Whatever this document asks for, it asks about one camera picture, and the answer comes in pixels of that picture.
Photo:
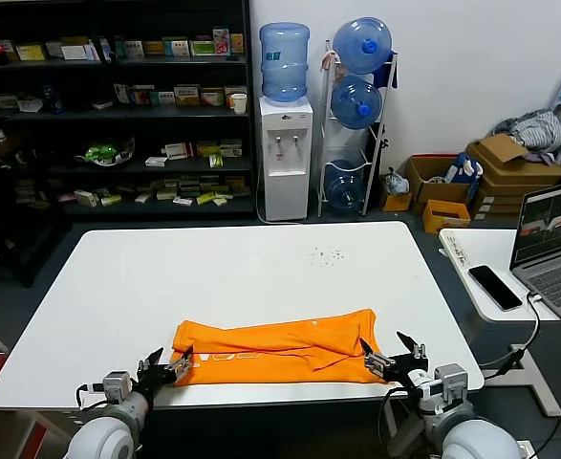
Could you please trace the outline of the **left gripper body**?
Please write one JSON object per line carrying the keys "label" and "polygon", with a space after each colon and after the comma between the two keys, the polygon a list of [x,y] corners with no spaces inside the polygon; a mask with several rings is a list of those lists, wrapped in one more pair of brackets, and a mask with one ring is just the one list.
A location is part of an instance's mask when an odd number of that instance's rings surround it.
{"label": "left gripper body", "polygon": [[137,377],[134,391],[146,399],[154,400],[164,386],[175,382],[175,370],[169,365],[150,365],[140,369]]}

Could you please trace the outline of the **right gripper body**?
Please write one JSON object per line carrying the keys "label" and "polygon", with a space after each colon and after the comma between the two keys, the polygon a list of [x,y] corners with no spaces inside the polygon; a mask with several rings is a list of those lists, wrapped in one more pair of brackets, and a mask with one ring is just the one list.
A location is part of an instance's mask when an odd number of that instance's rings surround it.
{"label": "right gripper body", "polygon": [[384,366],[383,379],[387,383],[400,383],[407,389],[413,389],[416,386],[410,374],[416,370],[426,373],[429,367],[427,357],[415,357],[412,353],[392,356],[390,361],[391,363]]}

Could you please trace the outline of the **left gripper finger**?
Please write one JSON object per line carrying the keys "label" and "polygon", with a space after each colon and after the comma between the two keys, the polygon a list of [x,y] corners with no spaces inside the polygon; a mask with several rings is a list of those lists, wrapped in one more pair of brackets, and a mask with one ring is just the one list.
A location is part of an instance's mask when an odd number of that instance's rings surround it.
{"label": "left gripper finger", "polygon": [[190,346],[176,360],[164,367],[164,379],[166,381],[180,381],[185,377],[192,366],[193,347]]}
{"label": "left gripper finger", "polygon": [[137,375],[142,376],[151,368],[156,368],[159,365],[159,360],[162,356],[162,352],[163,348],[160,347],[156,351],[149,354],[145,359],[140,360],[138,363]]}

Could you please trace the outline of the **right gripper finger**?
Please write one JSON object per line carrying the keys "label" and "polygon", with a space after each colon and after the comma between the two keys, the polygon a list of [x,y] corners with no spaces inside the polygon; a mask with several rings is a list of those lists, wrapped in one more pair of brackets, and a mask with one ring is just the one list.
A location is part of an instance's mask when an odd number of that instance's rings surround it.
{"label": "right gripper finger", "polygon": [[391,381],[393,379],[393,370],[395,369],[395,360],[375,352],[364,338],[360,338],[359,343],[363,350],[365,367],[380,379]]}
{"label": "right gripper finger", "polygon": [[426,366],[427,365],[427,355],[425,344],[418,344],[410,336],[403,334],[401,331],[397,331],[397,336],[404,347],[407,349],[407,353],[400,355],[402,361],[405,364],[412,366]]}

